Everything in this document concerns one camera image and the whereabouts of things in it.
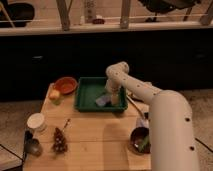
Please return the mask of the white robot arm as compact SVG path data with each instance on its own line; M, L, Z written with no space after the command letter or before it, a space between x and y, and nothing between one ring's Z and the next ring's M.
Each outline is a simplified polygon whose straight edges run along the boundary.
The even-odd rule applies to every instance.
M149 141L152 171L200 171L192 109L186 98L129 75L126 62L106 69L110 93L124 87L149 106Z

